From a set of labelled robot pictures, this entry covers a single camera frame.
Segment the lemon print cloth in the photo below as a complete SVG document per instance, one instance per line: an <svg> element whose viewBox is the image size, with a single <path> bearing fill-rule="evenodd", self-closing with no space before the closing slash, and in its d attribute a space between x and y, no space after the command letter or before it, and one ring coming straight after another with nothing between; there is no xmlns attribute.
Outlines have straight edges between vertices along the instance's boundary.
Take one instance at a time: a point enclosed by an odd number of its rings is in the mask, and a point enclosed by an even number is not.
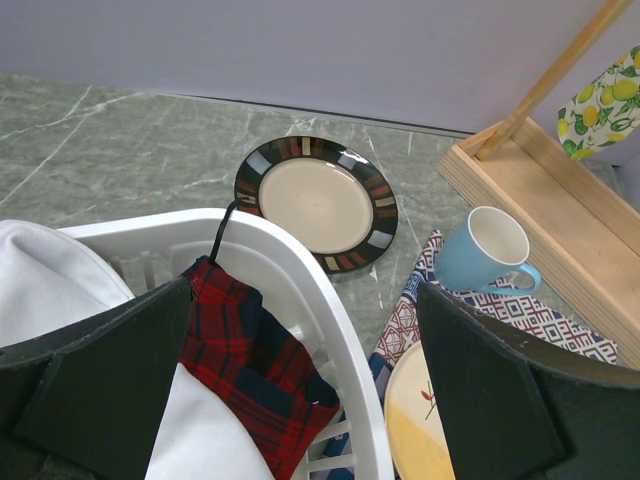
<svg viewBox="0 0 640 480"><path fill-rule="evenodd" d="M620 143L638 127L638 46L574 95L557 117L558 140L574 161Z"/></svg>

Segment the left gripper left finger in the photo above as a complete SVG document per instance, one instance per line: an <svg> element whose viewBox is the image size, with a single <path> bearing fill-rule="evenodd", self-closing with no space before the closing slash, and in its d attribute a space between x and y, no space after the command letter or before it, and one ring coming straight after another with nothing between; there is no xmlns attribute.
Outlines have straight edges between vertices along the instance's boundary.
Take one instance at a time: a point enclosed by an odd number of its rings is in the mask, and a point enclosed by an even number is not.
<svg viewBox="0 0 640 480"><path fill-rule="evenodd" d="M193 298L177 279L2 347L2 478L28 478L48 454L99 479L144 478Z"/></svg>

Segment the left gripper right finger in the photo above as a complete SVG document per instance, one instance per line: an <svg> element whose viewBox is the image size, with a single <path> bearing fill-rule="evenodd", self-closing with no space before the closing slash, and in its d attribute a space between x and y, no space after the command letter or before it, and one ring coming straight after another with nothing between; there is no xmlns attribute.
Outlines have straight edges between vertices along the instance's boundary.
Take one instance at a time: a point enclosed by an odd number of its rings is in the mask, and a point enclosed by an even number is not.
<svg viewBox="0 0 640 480"><path fill-rule="evenodd" d="M636 479L639 373L556 347L434 284L421 344L458 479Z"/></svg>

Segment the red plaid garment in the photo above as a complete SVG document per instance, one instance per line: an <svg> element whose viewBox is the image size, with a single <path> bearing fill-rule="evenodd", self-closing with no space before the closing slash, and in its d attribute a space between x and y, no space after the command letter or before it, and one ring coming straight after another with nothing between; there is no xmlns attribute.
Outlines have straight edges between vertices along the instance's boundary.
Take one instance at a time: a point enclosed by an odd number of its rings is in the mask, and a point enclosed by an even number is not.
<svg viewBox="0 0 640 480"><path fill-rule="evenodd" d="M238 417L273 476L289 479L340 400L262 294L219 265L228 222L183 274L194 304L180 361Z"/></svg>

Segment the white cloth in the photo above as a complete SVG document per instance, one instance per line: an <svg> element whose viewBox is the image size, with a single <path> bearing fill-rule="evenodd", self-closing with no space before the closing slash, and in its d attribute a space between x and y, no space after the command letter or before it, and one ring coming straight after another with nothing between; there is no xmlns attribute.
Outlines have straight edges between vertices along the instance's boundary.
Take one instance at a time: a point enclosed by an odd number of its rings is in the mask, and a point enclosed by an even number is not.
<svg viewBox="0 0 640 480"><path fill-rule="evenodd" d="M1 223L1 344L10 346L117 307L134 295L93 250L42 225ZM269 479L249 433L214 393L177 365L146 476Z"/></svg>

